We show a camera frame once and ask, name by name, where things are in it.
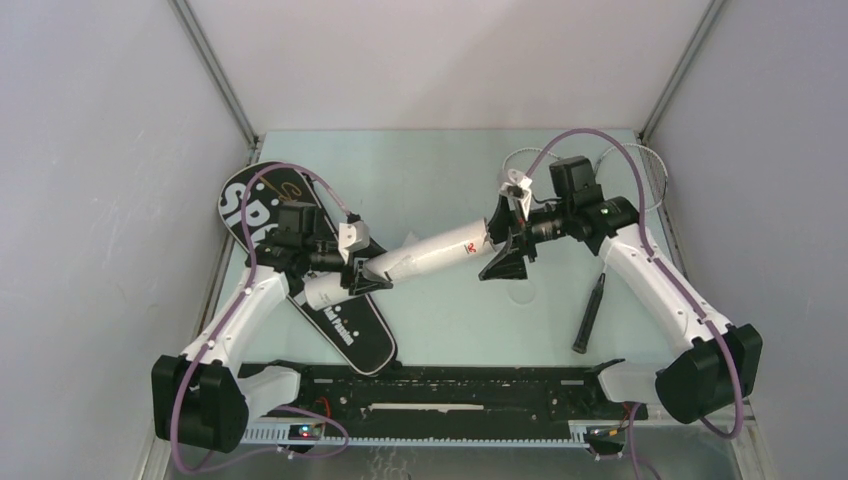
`circular mark on table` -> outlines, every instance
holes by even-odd
[[[506,293],[516,305],[527,305],[536,298],[536,285],[530,280],[510,280]]]

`light blue tabletop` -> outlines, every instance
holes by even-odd
[[[287,161],[324,177],[369,225],[385,248],[400,247],[412,233],[425,238],[482,217],[497,201],[497,175],[504,157],[521,147],[543,147],[554,130],[447,130],[270,132],[260,161]],[[630,130],[607,130],[621,142],[635,142]],[[560,156],[583,155],[595,162],[609,145],[579,135],[554,148]],[[526,170],[533,153],[510,166]],[[617,153],[598,175],[607,198],[624,195],[636,204],[636,187]],[[538,198],[553,196],[547,168],[533,183]],[[333,205],[319,191],[325,204]],[[334,219],[340,212],[330,207]],[[656,213],[648,226],[668,252]],[[230,258],[222,297],[235,288],[246,255],[237,246]],[[607,275],[588,353],[571,350],[589,292],[602,262],[573,239],[538,247],[527,281],[480,282],[489,261],[481,258],[380,291],[373,298],[407,365],[587,366],[613,358],[670,362],[654,320],[615,273]],[[343,363],[341,356],[288,303],[277,308],[249,348],[247,361],[284,359]]]

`black skateboard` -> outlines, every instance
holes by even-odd
[[[247,183],[259,170],[271,163],[259,163],[246,167],[233,175],[224,185],[218,212],[221,220],[245,248],[241,227],[241,198]],[[317,229],[325,234],[338,234],[336,227],[321,204],[311,180],[298,172],[285,168],[262,175],[250,193],[246,208],[247,223],[253,244],[257,245],[269,230],[277,226],[277,206],[284,201],[300,201],[318,205],[324,212],[326,222],[319,222]],[[380,248],[372,240],[374,248]],[[321,275],[309,272],[303,280]],[[371,300],[370,295],[315,311],[303,295],[303,287],[294,286],[289,292],[289,301],[330,343],[342,354],[353,369],[363,375],[375,375],[389,366],[397,355],[397,344],[386,324],[386,320]]]

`metal corner post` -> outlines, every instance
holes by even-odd
[[[677,66],[674,67],[674,71],[671,73],[668,83],[666,83],[665,88],[663,88],[660,98],[657,99],[657,103],[654,104],[654,108],[651,110],[651,114],[648,116],[645,126],[642,127],[642,131],[639,133],[639,137],[643,145],[650,144],[651,138],[657,130],[657,125],[659,125],[666,109],[668,109],[668,105],[674,97],[675,92],[677,92],[677,88],[683,82],[686,74],[689,73],[689,68],[701,52],[704,41],[718,22],[722,9],[724,9],[725,5],[728,3],[729,0],[711,0],[706,11],[704,11],[704,16],[701,17],[701,21],[698,22],[698,26],[695,28],[695,33],[693,33],[692,38],[689,39],[689,43],[683,50],[683,55],[680,57],[680,61],[677,62]]]
[[[215,52],[209,44],[209,39],[203,33],[203,29],[200,27],[200,22],[197,20],[197,16],[194,14],[191,5],[189,5],[188,0],[168,1],[174,8],[177,19],[183,25],[183,28],[185,28],[186,34],[197,50],[200,60],[203,62],[206,71],[212,79],[212,83],[215,84],[215,88],[218,89],[224,103],[227,105],[236,123],[238,123],[239,129],[242,135],[244,135],[248,146],[254,148],[257,143],[256,132],[250,125],[247,113],[245,113],[244,108],[241,106],[235,90],[233,90],[233,86],[230,85],[230,81],[227,80],[227,76],[224,74],[224,68],[221,66],[221,62],[218,61],[218,57],[215,56]]]

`black tool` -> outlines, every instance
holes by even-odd
[[[589,344],[589,337],[592,335],[592,328],[595,326],[595,317],[598,316],[598,308],[601,306],[601,299],[604,298],[604,282],[607,274],[602,273],[595,283],[595,288],[592,289],[592,294],[589,295],[589,304],[586,305],[586,312],[583,313],[583,321],[580,323],[580,331],[577,332],[577,339],[574,340],[574,345],[571,349],[579,354],[586,353],[586,345]]]

